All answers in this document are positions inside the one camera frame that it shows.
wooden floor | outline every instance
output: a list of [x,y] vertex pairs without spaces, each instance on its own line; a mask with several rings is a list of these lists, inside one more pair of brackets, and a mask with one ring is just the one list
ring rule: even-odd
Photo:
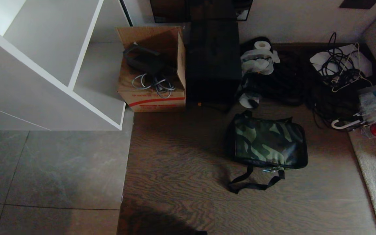
[[[308,166],[267,191],[227,191],[246,172],[223,150],[226,127],[243,110],[136,113],[118,234],[376,234],[348,135],[318,129],[305,106],[263,102],[254,116],[293,116],[306,131]],[[258,183],[271,177],[258,168],[252,174]]]

